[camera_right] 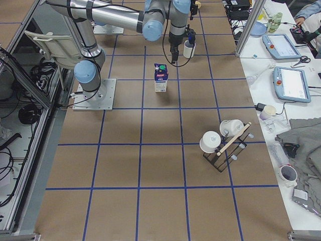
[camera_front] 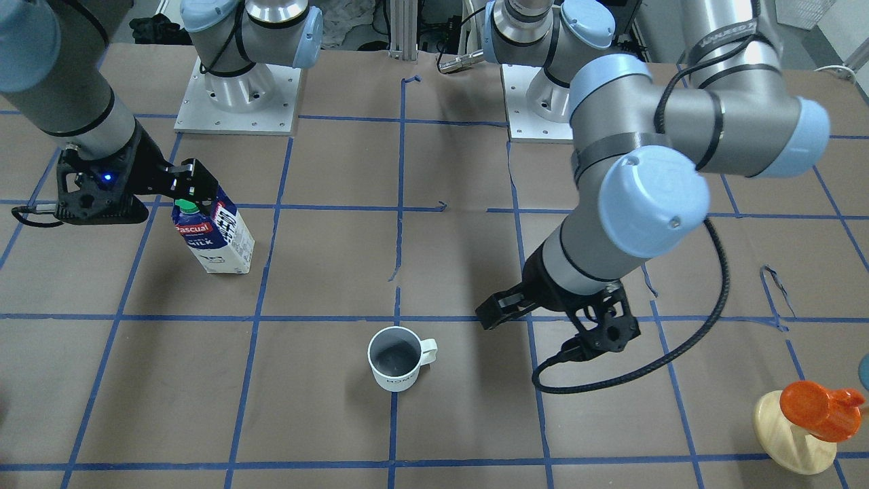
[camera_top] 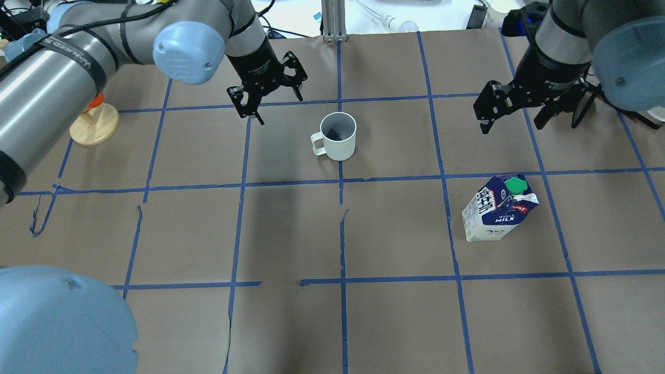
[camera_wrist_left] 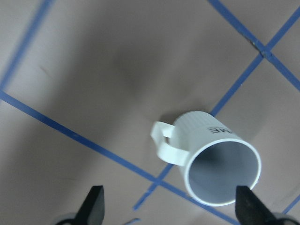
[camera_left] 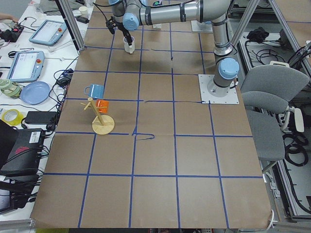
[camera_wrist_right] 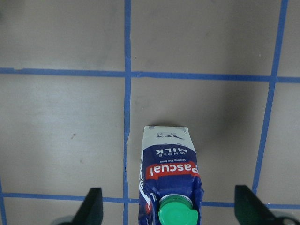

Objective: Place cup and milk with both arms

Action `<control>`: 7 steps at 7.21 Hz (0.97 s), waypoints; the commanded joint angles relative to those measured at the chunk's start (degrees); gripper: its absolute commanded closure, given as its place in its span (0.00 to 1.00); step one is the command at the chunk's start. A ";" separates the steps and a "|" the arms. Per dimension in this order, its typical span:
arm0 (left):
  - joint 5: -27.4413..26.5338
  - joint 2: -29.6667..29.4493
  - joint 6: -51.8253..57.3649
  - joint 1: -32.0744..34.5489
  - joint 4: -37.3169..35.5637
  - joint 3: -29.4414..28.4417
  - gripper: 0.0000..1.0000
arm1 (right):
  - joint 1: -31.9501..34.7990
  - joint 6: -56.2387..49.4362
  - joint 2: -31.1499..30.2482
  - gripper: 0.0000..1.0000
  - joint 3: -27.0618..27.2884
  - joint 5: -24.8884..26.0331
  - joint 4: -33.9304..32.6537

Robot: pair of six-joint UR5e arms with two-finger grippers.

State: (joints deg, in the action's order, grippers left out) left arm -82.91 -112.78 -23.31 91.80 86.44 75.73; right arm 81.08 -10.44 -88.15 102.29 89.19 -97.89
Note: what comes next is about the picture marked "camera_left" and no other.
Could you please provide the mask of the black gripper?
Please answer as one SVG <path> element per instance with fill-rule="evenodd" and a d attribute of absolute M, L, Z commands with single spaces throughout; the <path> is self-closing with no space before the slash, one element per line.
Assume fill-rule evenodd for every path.
<path fill-rule="evenodd" d="M 124 41 L 128 46 L 132 46 L 133 38 L 130 35 L 129 31 L 124 27 L 122 23 L 118 23 L 118 29 L 122 31 L 124 38 Z"/>

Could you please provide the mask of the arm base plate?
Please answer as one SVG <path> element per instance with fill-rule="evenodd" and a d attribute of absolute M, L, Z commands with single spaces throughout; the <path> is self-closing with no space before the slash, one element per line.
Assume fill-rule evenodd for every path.
<path fill-rule="evenodd" d="M 200 23 L 197 20 L 192 20 L 191 29 L 194 33 L 213 33 L 211 21 Z"/>
<path fill-rule="evenodd" d="M 214 75 L 199 74 L 201 102 L 205 104 L 239 104 L 234 81 L 229 87 L 218 87 Z"/>

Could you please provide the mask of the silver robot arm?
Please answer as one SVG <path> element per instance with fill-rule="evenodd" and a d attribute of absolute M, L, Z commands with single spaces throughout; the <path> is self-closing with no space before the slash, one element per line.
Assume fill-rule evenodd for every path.
<path fill-rule="evenodd" d="M 114 34 L 114 28 L 122 31 L 129 46 L 133 39 L 130 32 L 142 25 L 154 25 L 196 20 L 210 21 L 214 37 L 214 55 L 225 58 L 234 46 L 227 36 L 227 11 L 229 0 L 189 0 L 168 5 L 148 5 L 146 0 L 110 0 L 113 16 L 106 20 L 106 26 Z"/>

